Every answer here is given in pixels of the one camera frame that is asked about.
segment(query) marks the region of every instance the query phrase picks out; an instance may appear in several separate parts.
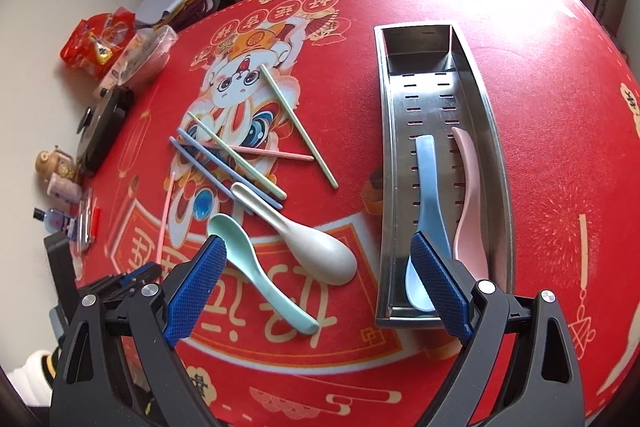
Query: cartoon rabbit print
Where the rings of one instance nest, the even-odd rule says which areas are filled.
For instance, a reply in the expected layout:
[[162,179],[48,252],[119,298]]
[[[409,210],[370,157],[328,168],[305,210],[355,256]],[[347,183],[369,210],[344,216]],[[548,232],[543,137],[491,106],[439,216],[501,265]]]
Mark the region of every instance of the cartoon rabbit print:
[[[237,35],[228,52],[213,57],[199,96],[188,111],[229,145],[278,150],[279,140],[289,136],[292,127],[273,90],[261,78],[259,67],[264,64],[270,69],[287,102],[296,107],[300,86],[289,73],[302,48],[307,24],[305,18],[292,17],[283,23],[267,22]],[[198,142],[212,145],[209,135],[191,120],[187,111],[180,127]],[[218,154],[229,162],[225,153]],[[196,158],[203,164],[206,161],[200,155]],[[246,159],[262,174],[274,177],[276,158],[246,156]],[[228,182],[228,175],[219,168],[211,165],[207,168],[220,181]],[[174,248],[179,248],[187,236],[194,216],[194,200],[202,187],[209,187],[215,196],[209,215],[224,210],[241,221],[242,206],[227,201],[224,194],[218,194],[179,154],[174,156],[171,169],[176,172],[177,181],[168,218],[169,238]]]

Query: metal screw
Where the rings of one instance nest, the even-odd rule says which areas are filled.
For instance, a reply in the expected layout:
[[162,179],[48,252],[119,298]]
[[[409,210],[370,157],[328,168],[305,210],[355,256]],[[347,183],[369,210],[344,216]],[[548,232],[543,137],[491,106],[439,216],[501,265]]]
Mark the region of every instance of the metal screw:
[[157,284],[147,284],[142,288],[142,295],[144,295],[145,297],[153,297],[156,293],[158,293],[159,289],[160,288]]
[[85,295],[84,298],[82,299],[82,306],[93,306],[95,304],[95,295],[92,293],[89,293],[89,295]]
[[488,280],[482,280],[478,283],[478,289],[482,293],[486,293],[487,295],[491,295],[495,292],[495,284]]
[[540,296],[545,302],[556,302],[556,295],[551,290],[542,290]]

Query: red snack bag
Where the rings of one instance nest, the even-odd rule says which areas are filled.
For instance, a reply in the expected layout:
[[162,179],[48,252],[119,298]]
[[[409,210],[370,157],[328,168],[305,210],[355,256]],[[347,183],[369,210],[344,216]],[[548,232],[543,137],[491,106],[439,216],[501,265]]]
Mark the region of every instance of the red snack bag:
[[124,8],[81,20],[60,50],[69,68],[82,68],[100,80],[136,34],[135,15]]

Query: blue chopstick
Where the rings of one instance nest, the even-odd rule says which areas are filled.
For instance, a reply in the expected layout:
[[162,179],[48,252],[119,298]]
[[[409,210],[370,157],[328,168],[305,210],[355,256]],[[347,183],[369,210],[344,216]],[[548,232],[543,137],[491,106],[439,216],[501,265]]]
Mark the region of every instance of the blue chopstick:
[[175,139],[173,136],[169,137],[169,141],[171,142],[171,145],[173,145],[177,151],[182,154],[182,156],[184,156],[187,161],[193,165],[198,171],[202,172],[202,175],[209,180],[211,183],[213,183],[217,188],[219,188],[222,192],[224,192],[226,194],[226,196],[234,201],[236,201],[236,198],[234,197],[234,195],[231,193],[231,190],[229,190],[228,188],[225,187],[225,185],[223,185],[222,183],[220,183],[220,181],[213,175],[211,174],[211,172],[207,171],[206,168],[204,168],[202,165],[200,165],[200,163],[196,160],[196,158],[194,158],[193,156],[191,156],[185,149],[184,147],[182,147],[182,145],[180,145],[178,143],[178,140]]
[[254,184],[252,184],[252,182],[250,182],[246,178],[243,178],[241,174],[239,174],[238,172],[234,171],[231,167],[229,167],[229,165],[224,163],[220,158],[218,158],[212,152],[208,151],[199,142],[194,140],[190,136],[190,134],[186,133],[185,131],[183,131],[180,128],[178,129],[178,134],[180,136],[182,136],[185,140],[187,140],[187,142],[189,142],[189,145],[194,146],[198,151],[200,151],[202,154],[204,154],[207,157],[207,159],[209,159],[210,161],[215,163],[218,167],[223,169],[223,171],[225,171],[227,174],[229,174],[229,176],[231,176],[232,178],[236,179],[241,184],[246,185],[247,187],[249,187],[252,191],[254,191],[256,194],[258,194],[258,196],[260,196],[264,201],[269,203],[273,208],[276,208],[276,210],[282,210],[282,205],[281,204],[279,204],[276,200],[274,200],[269,195],[267,195],[265,192],[260,190],[260,188],[256,187]]

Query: pink chopstick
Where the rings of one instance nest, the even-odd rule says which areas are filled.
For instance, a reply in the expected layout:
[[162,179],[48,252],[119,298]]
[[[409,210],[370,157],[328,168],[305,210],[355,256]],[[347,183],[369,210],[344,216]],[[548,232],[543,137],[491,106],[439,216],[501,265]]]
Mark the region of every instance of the pink chopstick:
[[164,230],[166,229],[166,218],[169,216],[169,204],[171,203],[171,194],[174,191],[175,172],[171,173],[169,178],[169,187],[166,190],[166,199],[164,200],[164,208],[162,209],[162,223],[160,225],[160,237],[158,237],[158,252],[156,253],[156,263],[162,263],[162,247],[164,246]]
[[[178,140],[180,144],[189,145],[184,140]],[[287,160],[301,160],[303,162],[312,162],[315,160],[313,156],[308,154],[297,154],[294,152],[270,151],[267,149],[254,149],[252,147],[240,147],[239,145],[230,145],[231,149],[244,154],[255,154],[256,156],[273,156],[274,158],[286,158]],[[206,149],[220,149],[215,144],[207,145]]]

